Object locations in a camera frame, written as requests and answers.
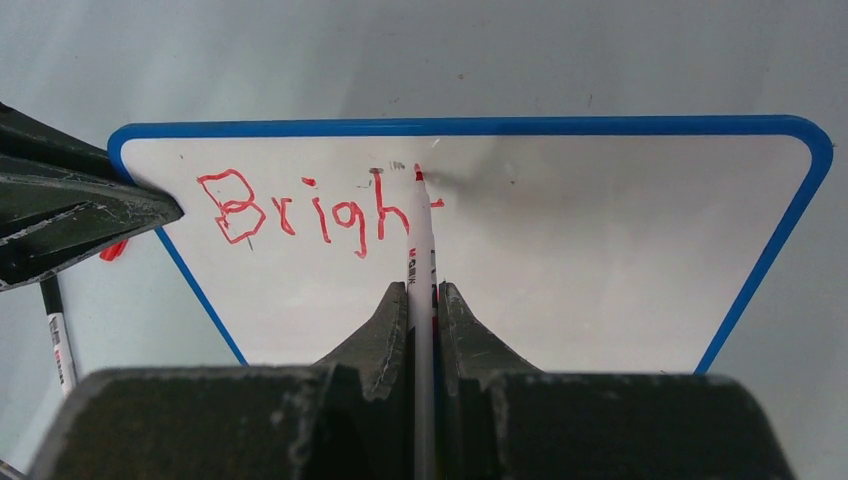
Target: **red handwritten text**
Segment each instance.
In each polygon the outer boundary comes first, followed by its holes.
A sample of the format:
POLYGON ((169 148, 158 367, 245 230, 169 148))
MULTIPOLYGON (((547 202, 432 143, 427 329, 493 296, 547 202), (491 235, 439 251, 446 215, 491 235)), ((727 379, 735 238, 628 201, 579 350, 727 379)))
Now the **red handwritten text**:
POLYGON ((292 228, 288 218, 286 218, 286 204, 291 203, 291 201, 291 198, 287 197, 283 197, 279 200, 274 197, 271 197, 271 203, 273 203, 274 207, 277 208, 277 211, 280 212, 280 228, 282 228, 283 231, 288 233, 289 235, 296 235, 294 228, 292 228))
MULTIPOLYGON (((409 234, 409 220, 403 211, 392 205, 386 205, 383 198, 383 178, 379 171, 371 172, 374 176, 374 199, 377 207, 377 239, 385 239, 385 223, 388 214, 392 213, 397 216, 400 223, 409 234)), ((301 177, 301 182, 311 188, 318 188, 318 182, 314 178, 301 177)), ((256 195, 253 188, 248 183, 244 175, 238 170, 227 169, 221 173, 213 175, 203 175, 197 178, 197 183, 203 187, 206 195, 212 199, 215 206, 218 208, 220 215, 215 217, 215 222, 224 238, 230 244, 236 244, 259 233, 260 228, 265 222, 266 215, 262 208, 257 205, 256 195), (244 200, 227 200, 222 201, 222 198, 245 198, 244 200)), ((294 226, 289 221, 289 208, 294 203, 291 197, 271 197, 271 204, 280 215, 280 228, 288 235, 296 236, 294 226)), ((312 197, 312 207, 318 217, 318 224, 321 228, 321 235, 325 243, 333 243, 330 238, 330 231, 327 225, 327 214, 321 205, 321 198, 318 196, 312 197)), ((441 198, 430 203, 431 208, 442 208, 445 206, 444 200, 441 198)), ((366 235, 366 219, 365 212, 356 202, 339 202, 331 209, 333 221, 337 225, 345 229, 356 227, 359 240, 359 249, 354 253, 359 258, 365 258, 368 255, 367 235, 366 235)))
POLYGON ((353 252, 359 258, 365 258, 368 254, 368 247, 365 246, 365 214, 356 202, 341 202, 333 207, 333 219, 344 228, 350 228, 356 225, 359 221, 359 251, 353 252), (339 210, 347 208, 350 216, 347 220, 342 220, 339 217, 339 210))
MULTIPOLYGON (((224 238, 227 239, 231 244, 238 243, 245 238, 256 235, 256 232, 259 231, 259 228, 262 226, 262 223, 265 222, 265 212, 259 208, 254 202, 256 200, 256 195, 253 193, 253 188, 250 187, 250 184, 247 183, 244 176, 238 171, 232 168, 228 170, 224 170, 221 173, 215 175, 203 175, 197 178, 197 183, 203 187, 203 191, 206 192, 206 195, 209 195, 209 198, 215 202, 215 205, 218 206, 218 211, 221 212, 220 217, 215 217, 215 222, 218 224, 218 228, 221 229, 221 233, 224 234, 224 238), (224 203, 221 203, 215 195, 212 195, 212 192, 209 191, 209 186, 207 185, 210 182, 218 182, 224 181, 227 178, 235 178, 242 183, 245 189, 247 189, 247 200, 228 200, 224 203), (242 225, 244 222, 239 222, 241 228, 239 229, 241 233, 236 233, 234 236, 231 235, 230 232, 230 215, 245 212, 248 208, 254 210, 259 214, 259 218, 256 218, 254 222, 252 222, 253 227, 245 228, 242 225)), ((251 224, 250 218, 246 219, 247 224, 251 224)))
POLYGON ((374 192, 377 197, 377 240, 382 240, 386 236, 386 214, 391 212, 400 217, 403 228, 406 234, 409 235, 409 220, 406 215, 397 207, 386 207, 383 205, 383 179, 380 177, 380 172, 372 172, 374 175, 374 192))

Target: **marker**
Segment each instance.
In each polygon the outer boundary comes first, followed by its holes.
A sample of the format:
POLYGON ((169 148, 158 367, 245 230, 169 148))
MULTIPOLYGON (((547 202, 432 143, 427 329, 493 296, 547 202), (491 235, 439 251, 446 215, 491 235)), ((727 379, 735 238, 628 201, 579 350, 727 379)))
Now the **marker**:
POLYGON ((424 175, 415 166, 415 187, 407 214, 407 298, 409 331, 415 335, 415 395, 413 411, 413 467, 416 480, 435 477, 436 414, 433 380, 433 325, 438 310, 436 241, 430 214, 430 196, 424 175))
POLYGON ((74 371, 71 345, 68 343, 65 315, 62 313, 59 280, 55 275, 41 282, 41 296, 44 298, 47 324, 50 326, 50 336, 53 339, 53 356, 56 358, 56 368, 59 370, 59 384, 62 386, 62 393, 67 397, 77 384, 77 374, 74 371))

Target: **marker barrel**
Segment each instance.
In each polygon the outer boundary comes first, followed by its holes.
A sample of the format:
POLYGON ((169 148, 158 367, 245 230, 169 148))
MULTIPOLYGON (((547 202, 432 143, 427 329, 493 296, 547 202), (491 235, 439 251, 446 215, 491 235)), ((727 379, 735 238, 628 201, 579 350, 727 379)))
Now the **marker barrel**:
POLYGON ((415 335, 413 465, 416 480, 435 476, 436 420, 433 378, 433 322, 436 318, 436 248, 430 197, 416 181, 408 212, 407 297, 415 335))

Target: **blue whiteboard frame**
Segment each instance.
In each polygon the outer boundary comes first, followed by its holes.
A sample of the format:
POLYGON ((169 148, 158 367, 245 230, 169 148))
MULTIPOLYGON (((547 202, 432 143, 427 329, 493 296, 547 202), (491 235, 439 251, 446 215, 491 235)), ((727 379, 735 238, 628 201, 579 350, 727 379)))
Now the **blue whiteboard frame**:
MULTIPOLYGON (((792 229, 795 228, 830 170, 833 161, 833 144, 827 134, 809 120, 791 115, 424 118, 131 124, 112 134, 107 149, 112 165, 118 173, 128 182, 135 183, 123 164, 121 149, 124 143, 141 138, 433 135, 785 135, 797 138, 807 145, 812 155, 810 169, 698 362, 695 373, 706 373, 709 370, 778 252, 786 243, 792 229)), ((244 355, 164 229, 157 228, 156 234, 197 295, 203 308, 215 322, 215 326, 236 358, 242 364, 247 364, 244 355)))

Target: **white writing surface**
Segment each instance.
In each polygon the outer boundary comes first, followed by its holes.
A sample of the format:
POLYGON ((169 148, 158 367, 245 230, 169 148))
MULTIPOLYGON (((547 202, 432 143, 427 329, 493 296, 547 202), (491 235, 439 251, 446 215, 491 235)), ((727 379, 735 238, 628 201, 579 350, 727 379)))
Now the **white writing surface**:
POLYGON ((692 371, 811 165, 781 135, 139 138, 164 227, 251 364, 313 362, 403 280, 413 166, 439 280, 543 369, 692 371))

